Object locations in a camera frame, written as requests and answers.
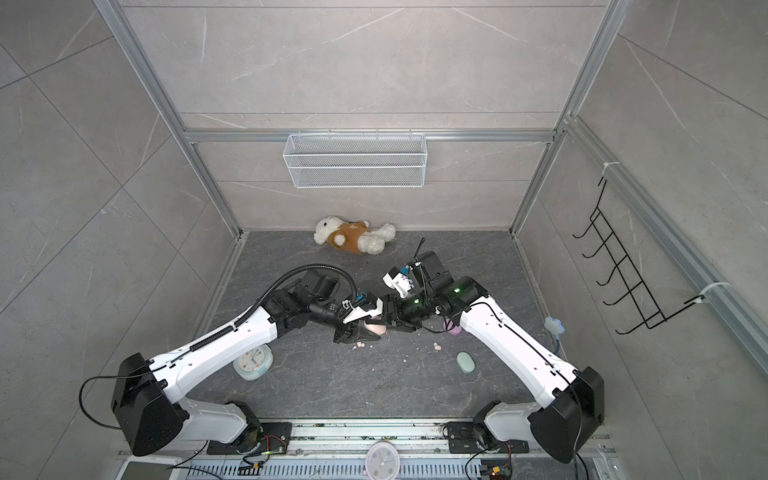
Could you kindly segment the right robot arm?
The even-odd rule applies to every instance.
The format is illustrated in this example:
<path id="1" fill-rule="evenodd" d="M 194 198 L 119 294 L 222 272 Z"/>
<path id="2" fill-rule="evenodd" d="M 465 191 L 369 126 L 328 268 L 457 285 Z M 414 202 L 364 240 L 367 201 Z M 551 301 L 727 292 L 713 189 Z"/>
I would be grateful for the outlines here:
<path id="1" fill-rule="evenodd" d="M 605 384 L 596 370 L 579 370 L 548 350 L 481 284 L 453 277 L 432 251 L 389 270 L 383 281 L 393 291 L 381 314 L 389 328 L 418 329 L 422 320 L 441 316 L 483 342 L 532 395 L 528 404 L 487 405 L 474 419 L 479 444 L 532 441 L 561 463 L 575 460 L 605 418 Z"/>

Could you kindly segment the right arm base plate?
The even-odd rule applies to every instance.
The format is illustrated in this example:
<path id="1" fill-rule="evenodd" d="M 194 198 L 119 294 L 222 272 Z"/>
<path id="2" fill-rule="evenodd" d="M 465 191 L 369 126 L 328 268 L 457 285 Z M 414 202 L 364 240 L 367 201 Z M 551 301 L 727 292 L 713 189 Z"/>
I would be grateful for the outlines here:
<path id="1" fill-rule="evenodd" d="M 484 422 L 453 421 L 442 425 L 442 434 L 452 454 L 474 454 L 496 449 L 510 449 L 513 454 L 530 452 L 529 432 L 516 425 L 491 428 Z"/>

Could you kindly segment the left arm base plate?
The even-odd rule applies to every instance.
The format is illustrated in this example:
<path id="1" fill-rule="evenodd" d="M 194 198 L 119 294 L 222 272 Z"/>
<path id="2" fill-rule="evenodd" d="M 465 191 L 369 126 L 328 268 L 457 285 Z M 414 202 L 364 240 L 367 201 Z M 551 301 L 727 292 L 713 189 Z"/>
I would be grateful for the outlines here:
<path id="1" fill-rule="evenodd" d="M 292 429 L 291 422 L 266 422 L 259 427 L 247 427 L 233 443 L 210 441 L 206 447 L 206 453 L 208 455 L 285 453 L 291 441 Z"/>

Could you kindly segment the mint green earbud case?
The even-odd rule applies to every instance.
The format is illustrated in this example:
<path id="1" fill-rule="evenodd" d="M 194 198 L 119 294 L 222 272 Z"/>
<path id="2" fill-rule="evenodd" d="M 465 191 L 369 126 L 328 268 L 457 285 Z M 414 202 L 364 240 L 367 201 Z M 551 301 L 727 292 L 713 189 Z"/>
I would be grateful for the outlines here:
<path id="1" fill-rule="evenodd" d="M 467 352 L 461 351 L 456 356 L 456 362 L 459 369 L 466 374 L 472 373 L 476 369 L 476 363 Z"/>

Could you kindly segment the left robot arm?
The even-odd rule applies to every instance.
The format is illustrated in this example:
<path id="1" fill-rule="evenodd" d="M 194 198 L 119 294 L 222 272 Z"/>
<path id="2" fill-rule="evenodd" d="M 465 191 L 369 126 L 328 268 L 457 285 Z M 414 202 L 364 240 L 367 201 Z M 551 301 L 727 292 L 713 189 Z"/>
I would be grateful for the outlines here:
<path id="1" fill-rule="evenodd" d="M 363 321 L 383 311 L 383 301 L 360 292 L 341 268 L 319 263 L 296 267 L 208 334 L 151 359 L 141 354 L 126 358 L 111 378 L 115 427 L 138 457 L 174 440 L 210 441 L 248 452 L 259 441 L 261 423 L 247 404 L 193 401 L 188 393 L 241 355 L 310 321 L 333 328 L 337 342 L 354 342 L 359 334 L 372 334 Z"/>

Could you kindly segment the pink earbud case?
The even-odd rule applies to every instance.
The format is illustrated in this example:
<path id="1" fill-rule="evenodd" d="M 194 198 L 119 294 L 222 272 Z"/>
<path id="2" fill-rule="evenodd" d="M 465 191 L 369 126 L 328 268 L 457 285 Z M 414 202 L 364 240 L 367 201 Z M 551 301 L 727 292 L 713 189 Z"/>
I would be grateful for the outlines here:
<path id="1" fill-rule="evenodd" d="M 379 324 L 367 324 L 366 328 L 379 336 L 384 335 L 387 331 L 387 327 L 385 325 Z"/>

